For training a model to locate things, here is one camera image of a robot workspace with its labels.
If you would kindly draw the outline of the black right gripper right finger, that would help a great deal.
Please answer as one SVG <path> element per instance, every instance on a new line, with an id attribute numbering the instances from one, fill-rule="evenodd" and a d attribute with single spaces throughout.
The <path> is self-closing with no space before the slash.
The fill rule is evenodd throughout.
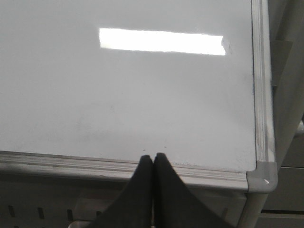
<path id="1" fill-rule="evenodd" d="M 154 159 L 154 221 L 157 228 L 229 228 L 187 188 L 164 153 Z"/>

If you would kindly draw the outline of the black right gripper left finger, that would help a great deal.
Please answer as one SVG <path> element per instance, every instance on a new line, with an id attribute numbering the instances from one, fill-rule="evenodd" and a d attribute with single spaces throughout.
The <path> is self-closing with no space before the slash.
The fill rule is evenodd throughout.
<path id="1" fill-rule="evenodd" d="M 150 228 L 152 222 L 153 162 L 140 158 L 130 181 L 119 197 L 94 221 L 90 228 Z"/>

